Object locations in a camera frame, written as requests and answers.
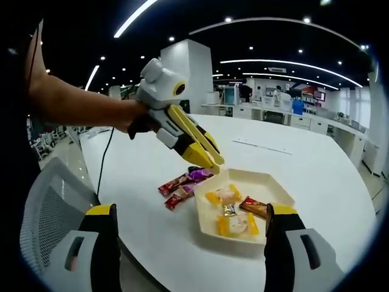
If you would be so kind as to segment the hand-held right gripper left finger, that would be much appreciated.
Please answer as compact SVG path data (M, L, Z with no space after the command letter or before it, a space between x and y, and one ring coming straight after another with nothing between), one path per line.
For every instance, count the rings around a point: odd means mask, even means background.
M52 250L43 274L50 291L121 291L116 204L90 208Z

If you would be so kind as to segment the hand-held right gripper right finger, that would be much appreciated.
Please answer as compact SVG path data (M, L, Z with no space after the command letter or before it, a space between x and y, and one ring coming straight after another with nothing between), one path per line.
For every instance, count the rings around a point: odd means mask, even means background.
M344 272L333 247L290 206L269 203L265 291L331 291Z

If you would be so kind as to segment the person's left hand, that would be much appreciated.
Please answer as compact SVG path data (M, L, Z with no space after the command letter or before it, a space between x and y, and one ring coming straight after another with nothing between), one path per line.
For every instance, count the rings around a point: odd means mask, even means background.
M120 102L120 117L114 127L126 133L128 127L135 121L136 118L148 113L149 108L138 100L122 100Z

